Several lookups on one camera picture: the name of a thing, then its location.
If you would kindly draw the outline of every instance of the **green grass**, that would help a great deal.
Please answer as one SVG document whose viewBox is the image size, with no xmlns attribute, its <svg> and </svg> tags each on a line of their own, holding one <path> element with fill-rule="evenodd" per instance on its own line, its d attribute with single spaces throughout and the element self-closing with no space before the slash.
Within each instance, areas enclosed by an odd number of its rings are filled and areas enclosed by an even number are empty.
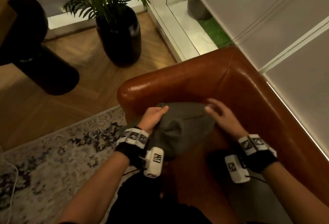
<svg viewBox="0 0 329 224">
<path fill-rule="evenodd" d="M 218 48 L 222 48 L 225 44 L 231 41 L 231 39 L 214 18 L 206 21 L 198 21 L 198 23 L 201 25 L 204 31 L 206 31 L 210 39 L 212 39 Z"/>
</svg>

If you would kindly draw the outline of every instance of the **forearm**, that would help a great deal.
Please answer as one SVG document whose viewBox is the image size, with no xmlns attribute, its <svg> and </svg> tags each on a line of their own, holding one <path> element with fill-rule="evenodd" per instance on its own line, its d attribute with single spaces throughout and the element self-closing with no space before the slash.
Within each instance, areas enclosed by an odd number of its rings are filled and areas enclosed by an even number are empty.
<svg viewBox="0 0 329 224">
<path fill-rule="evenodd" d="M 100 223 L 128 165 L 129 159 L 125 155 L 114 152 L 73 197 L 59 223 Z"/>
<path fill-rule="evenodd" d="M 262 175 L 296 224 L 324 224 L 329 208 L 296 180 L 279 162 L 264 169 Z"/>
</svg>

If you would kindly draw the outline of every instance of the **hand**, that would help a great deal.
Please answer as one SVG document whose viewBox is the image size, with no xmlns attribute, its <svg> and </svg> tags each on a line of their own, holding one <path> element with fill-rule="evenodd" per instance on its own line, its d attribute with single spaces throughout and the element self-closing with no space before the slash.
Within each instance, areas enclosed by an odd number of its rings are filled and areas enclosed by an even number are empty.
<svg viewBox="0 0 329 224">
<path fill-rule="evenodd" d="M 163 114 L 165 114 L 168 109 L 169 106 L 148 108 L 137 127 L 151 134 L 155 125 L 161 120 Z"/>
<path fill-rule="evenodd" d="M 205 107 L 205 111 L 214 118 L 220 128 L 230 134 L 235 140 L 249 135 L 231 109 L 216 99 L 210 98 L 208 101 L 210 104 Z"/>
</svg>

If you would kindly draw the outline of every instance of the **brown leather armchair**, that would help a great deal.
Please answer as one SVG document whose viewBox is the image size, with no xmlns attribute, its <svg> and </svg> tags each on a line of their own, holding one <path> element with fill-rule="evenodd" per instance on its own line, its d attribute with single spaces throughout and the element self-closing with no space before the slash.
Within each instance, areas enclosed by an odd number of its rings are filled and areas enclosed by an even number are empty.
<svg viewBox="0 0 329 224">
<path fill-rule="evenodd" d="M 126 81 L 117 92 L 127 122 L 159 102 L 206 102 L 216 98 L 232 109 L 249 133 L 259 134 L 278 153 L 278 160 L 319 199 L 329 205 L 329 163 L 236 48 L 200 57 Z M 238 223 L 205 156 L 229 143 L 220 130 L 171 163 L 178 200 L 194 205 L 213 223 Z"/>
</svg>

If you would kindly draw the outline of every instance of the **black cable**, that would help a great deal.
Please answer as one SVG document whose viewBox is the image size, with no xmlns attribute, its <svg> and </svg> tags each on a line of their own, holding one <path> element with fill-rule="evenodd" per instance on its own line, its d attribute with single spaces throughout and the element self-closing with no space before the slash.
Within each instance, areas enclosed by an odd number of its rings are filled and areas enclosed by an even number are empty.
<svg viewBox="0 0 329 224">
<path fill-rule="evenodd" d="M 246 176 L 246 177 L 250 177 L 250 178 L 253 178 L 253 179 L 257 179 L 257 180 L 262 181 L 263 183 L 266 183 L 266 184 L 267 184 L 267 182 L 265 182 L 263 179 L 260 179 L 260 178 L 258 178 L 258 177 L 256 177 L 256 176 Z"/>
<path fill-rule="evenodd" d="M 132 170 L 132 171 L 129 171 L 129 172 L 123 174 L 123 176 L 128 175 L 128 174 L 130 174 L 130 173 L 133 173 L 133 172 L 135 172 L 135 171 L 139 171 L 139 170 L 140 170 L 140 169 L 134 169 L 134 170 Z"/>
</svg>

